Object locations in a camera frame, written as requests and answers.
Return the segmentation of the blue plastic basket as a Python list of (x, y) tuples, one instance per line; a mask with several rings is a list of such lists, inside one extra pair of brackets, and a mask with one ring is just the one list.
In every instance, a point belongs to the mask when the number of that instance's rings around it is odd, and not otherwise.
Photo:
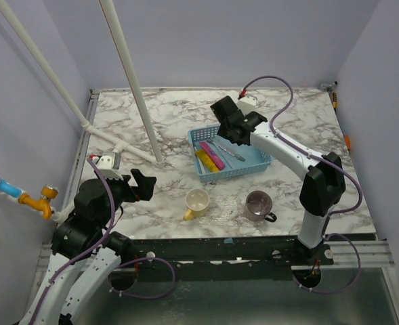
[[(190, 144), (190, 151), (193, 158), (194, 169), (199, 179), (203, 183), (217, 181), (220, 179), (228, 179), (252, 173), (264, 172), (274, 158), (269, 154), (254, 148), (252, 146), (231, 144), (228, 140), (217, 135), (219, 125), (212, 125), (207, 127), (200, 127), (191, 129), (188, 132), (188, 142)], [(205, 142), (207, 139), (214, 139), (220, 144), (227, 146), (245, 158), (245, 162), (239, 161), (233, 156), (220, 150), (226, 159), (232, 165), (232, 169), (227, 166), (219, 172), (212, 173), (208, 168), (199, 160), (195, 152), (201, 149), (199, 142)]]

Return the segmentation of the yellow toothpaste tube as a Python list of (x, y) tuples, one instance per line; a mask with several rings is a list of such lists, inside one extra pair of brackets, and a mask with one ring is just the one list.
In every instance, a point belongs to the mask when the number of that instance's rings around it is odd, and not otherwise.
[(210, 172), (219, 172), (219, 168), (203, 149), (197, 150), (195, 154), (199, 158), (199, 160), (208, 168), (208, 170), (210, 170)]

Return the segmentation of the yellow mug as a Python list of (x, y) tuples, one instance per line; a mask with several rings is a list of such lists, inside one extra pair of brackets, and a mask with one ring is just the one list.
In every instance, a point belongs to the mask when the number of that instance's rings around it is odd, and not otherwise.
[(203, 189), (190, 190), (185, 198), (187, 211), (183, 216), (184, 221), (203, 217), (209, 208), (209, 195)]

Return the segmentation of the purple mug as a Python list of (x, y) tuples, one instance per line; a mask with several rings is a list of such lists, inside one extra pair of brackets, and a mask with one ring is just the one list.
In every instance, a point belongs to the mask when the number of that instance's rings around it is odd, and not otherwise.
[(273, 202), (271, 197), (260, 190), (248, 194), (244, 205), (244, 215), (254, 222), (268, 221), (274, 223), (277, 216), (272, 212)]

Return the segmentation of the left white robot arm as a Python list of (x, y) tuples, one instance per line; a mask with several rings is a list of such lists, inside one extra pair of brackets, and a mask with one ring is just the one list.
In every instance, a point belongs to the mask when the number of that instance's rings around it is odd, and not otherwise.
[(156, 177), (132, 169), (117, 179), (100, 171), (84, 181), (73, 210), (54, 232), (43, 282), (21, 324), (73, 324), (81, 308), (117, 267), (135, 265), (143, 256), (132, 239), (113, 231), (124, 203), (149, 201)]

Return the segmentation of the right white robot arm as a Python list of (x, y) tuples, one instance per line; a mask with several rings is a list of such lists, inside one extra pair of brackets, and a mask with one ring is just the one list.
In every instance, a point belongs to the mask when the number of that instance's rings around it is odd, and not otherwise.
[(212, 104), (211, 110), (219, 122), (220, 137), (273, 156), (302, 180), (299, 200), (305, 212), (294, 257), (302, 265), (317, 260), (317, 246), (329, 222), (327, 215), (346, 190), (340, 157), (333, 152), (324, 156), (303, 150), (295, 140), (271, 129), (266, 117), (255, 111), (243, 114), (229, 96)]

